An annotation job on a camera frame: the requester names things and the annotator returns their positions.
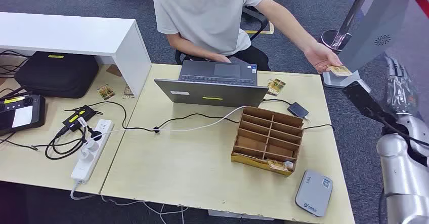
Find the person's left hand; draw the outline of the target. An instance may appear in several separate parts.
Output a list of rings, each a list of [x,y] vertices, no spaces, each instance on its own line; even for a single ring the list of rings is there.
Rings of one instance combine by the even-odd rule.
[[[328,47],[318,42],[305,49],[304,55],[319,74],[329,72],[331,67],[342,66],[338,56]]]

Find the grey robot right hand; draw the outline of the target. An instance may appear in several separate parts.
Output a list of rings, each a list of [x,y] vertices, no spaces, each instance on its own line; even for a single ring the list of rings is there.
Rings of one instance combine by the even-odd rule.
[[[406,68],[397,59],[385,54],[387,62],[387,84],[385,101],[396,114],[417,116],[417,90]]]

